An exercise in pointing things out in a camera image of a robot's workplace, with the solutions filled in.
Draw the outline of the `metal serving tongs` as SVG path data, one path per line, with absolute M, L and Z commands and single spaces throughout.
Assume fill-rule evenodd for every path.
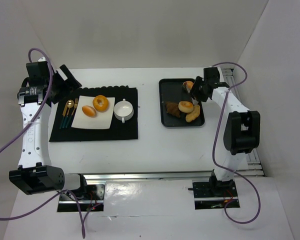
M 199 104 L 199 102 L 196 99 L 194 99 L 193 97 L 191 97 L 191 95 L 190 95 L 193 85 L 194 85 L 193 81 L 187 80 L 187 81 L 183 82 L 182 88 L 183 88 L 183 91 L 187 95 L 187 100 L 189 102 L 191 102 L 194 106 L 196 106 Z

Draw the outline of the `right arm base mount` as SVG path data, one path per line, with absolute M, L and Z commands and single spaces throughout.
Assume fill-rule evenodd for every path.
M 187 189 L 193 193 L 195 210 L 240 208 L 236 184 L 231 181 L 227 186 L 216 187 L 208 181 L 195 181 Z

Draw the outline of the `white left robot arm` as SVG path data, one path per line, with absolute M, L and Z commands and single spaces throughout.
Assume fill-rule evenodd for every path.
M 52 165 L 48 149 L 48 124 L 52 104 L 63 100 L 82 85 L 62 65 L 63 79 L 48 67 L 45 59 L 26 64 L 28 77 L 17 94 L 22 113 L 22 151 L 16 170 L 9 172 L 9 180 L 26 195 L 52 191 L 72 191 L 78 198 L 87 192 L 82 174 L 68 174 Z

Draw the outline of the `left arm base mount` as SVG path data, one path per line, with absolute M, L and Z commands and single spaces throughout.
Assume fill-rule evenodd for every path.
M 106 184 L 104 182 L 97 182 L 95 184 L 88 184 L 85 187 L 86 192 L 74 192 L 82 212 L 103 212 L 104 198 L 105 198 Z M 57 205 L 58 213 L 74 213 L 78 212 L 78 207 L 75 198 L 69 194 L 62 194 L 59 197 Z

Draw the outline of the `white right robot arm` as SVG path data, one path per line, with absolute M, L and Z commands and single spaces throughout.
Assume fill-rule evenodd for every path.
M 212 161 L 215 165 L 209 177 L 211 193 L 222 196 L 234 186 L 234 175 L 242 160 L 260 144 L 261 116 L 244 106 L 232 93 L 231 87 L 221 80 L 218 67 L 203 69 L 203 76 L 197 76 L 189 92 L 198 102 L 211 99 L 220 108 L 221 113 L 212 145 Z M 223 146 L 226 155 L 221 163 L 216 161 L 216 147 L 222 120 L 225 119 Z

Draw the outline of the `pale small round bun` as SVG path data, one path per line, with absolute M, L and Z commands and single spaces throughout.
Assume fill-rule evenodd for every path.
M 183 82 L 182 87 L 184 88 L 185 91 L 187 91 L 188 93 L 192 90 L 194 83 L 190 80 L 187 80 L 185 82 Z

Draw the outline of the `orange ring donut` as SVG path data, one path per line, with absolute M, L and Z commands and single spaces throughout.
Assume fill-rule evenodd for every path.
M 92 104 L 98 112 L 105 112 L 109 107 L 109 100 L 104 95 L 97 95 Z

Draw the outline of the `orange round bun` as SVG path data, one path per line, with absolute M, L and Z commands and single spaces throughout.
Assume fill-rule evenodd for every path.
M 97 116 L 97 111 L 92 106 L 84 105 L 81 109 L 82 109 L 82 112 L 90 118 L 95 118 Z

